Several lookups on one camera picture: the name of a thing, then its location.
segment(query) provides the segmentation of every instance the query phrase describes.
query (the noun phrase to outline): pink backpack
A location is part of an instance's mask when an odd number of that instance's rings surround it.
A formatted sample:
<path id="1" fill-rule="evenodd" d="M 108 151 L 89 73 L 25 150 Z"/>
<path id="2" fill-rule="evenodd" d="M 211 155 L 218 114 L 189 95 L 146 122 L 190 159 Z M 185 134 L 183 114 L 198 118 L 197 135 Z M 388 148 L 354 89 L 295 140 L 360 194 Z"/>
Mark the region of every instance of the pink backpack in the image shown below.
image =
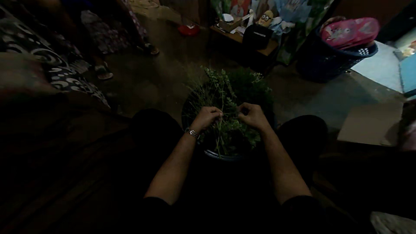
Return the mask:
<path id="1" fill-rule="evenodd" d="M 330 46 L 344 50 L 372 42 L 379 30 L 379 22 L 374 18 L 343 20 L 326 26 L 321 32 L 321 38 Z"/>

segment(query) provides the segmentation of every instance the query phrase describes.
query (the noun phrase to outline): laundry basket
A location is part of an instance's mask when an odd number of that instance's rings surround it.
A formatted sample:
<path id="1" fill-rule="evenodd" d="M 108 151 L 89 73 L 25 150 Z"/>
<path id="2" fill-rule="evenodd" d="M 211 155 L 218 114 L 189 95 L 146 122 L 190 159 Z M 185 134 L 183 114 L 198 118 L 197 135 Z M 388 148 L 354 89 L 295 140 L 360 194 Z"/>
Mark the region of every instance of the laundry basket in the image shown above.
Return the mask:
<path id="1" fill-rule="evenodd" d="M 335 49 L 322 40 L 319 30 L 320 27 L 311 35 L 314 37 L 311 45 L 296 64 L 297 71 L 306 80 L 328 82 L 378 51 L 376 44 L 368 48 Z"/>

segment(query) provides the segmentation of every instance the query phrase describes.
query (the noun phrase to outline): hand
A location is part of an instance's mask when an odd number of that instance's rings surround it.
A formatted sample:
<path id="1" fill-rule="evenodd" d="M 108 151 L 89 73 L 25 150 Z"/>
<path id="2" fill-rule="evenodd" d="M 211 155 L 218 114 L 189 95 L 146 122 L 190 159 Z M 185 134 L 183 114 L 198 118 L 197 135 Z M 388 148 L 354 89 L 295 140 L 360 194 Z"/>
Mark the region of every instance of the hand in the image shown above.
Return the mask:
<path id="1" fill-rule="evenodd" d="M 266 116 L 261 110 L 261 106 L 245 102 L 238 107 L 238 111 L 240 112 L 238 114 L 238 118 L 247 125 L 257 128 L 260 131 L 265 131 L 268 128 L 271 128 Z"/>
<path id="2" fill-rule="evenodd" d="M 216 118 L 222 116 L 223 112 L 216 107 L 203 107 L 189 128 L 200 133 L 202 129 L 207 128 Z"/>

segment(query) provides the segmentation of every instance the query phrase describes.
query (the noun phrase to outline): wristwatch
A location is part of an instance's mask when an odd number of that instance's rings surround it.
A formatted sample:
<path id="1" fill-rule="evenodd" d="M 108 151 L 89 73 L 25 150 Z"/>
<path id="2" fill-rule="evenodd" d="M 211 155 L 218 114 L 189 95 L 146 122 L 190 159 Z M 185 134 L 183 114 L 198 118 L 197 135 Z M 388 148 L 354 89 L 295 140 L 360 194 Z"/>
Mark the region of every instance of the wristwatch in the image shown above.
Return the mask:
<path id="1" fill-rule="evenodd" d="M 185 133 L 189 133 L 191 136 L 193 136 L 196 139 L 199 139 L 199 137 L 200 137 L 200 135 L 197 132 L 195 132 L 194 130 L 190 129 L 189 127 L 187 127 L 185 129 Z"/>

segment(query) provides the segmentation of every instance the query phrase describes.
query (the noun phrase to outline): green herb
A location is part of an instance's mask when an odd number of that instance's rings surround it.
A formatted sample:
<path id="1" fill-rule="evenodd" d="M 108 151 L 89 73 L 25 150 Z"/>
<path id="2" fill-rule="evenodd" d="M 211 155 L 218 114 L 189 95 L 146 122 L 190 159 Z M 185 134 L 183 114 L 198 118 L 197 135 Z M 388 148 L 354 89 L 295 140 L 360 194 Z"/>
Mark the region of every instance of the green herb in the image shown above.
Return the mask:
<path id="1" fill-rule="evenodd" d="M 237 106 L 249 102 L 272 111 L 271 89 L 259 73 L 248 70 L 227 73 L 206 68 L 205 73 L 208 77 L 206 82 L 198 79 L 187 86 L 192 92 L 183 114 L 188 119 L 194 119 L 202 107 L 218 107 L 224 116 L 206 129 L 200 138 L 201 142 L 220 157 L 245 154 L 253 150 L 261 141 L 260 135 L 240 122 Z"/>

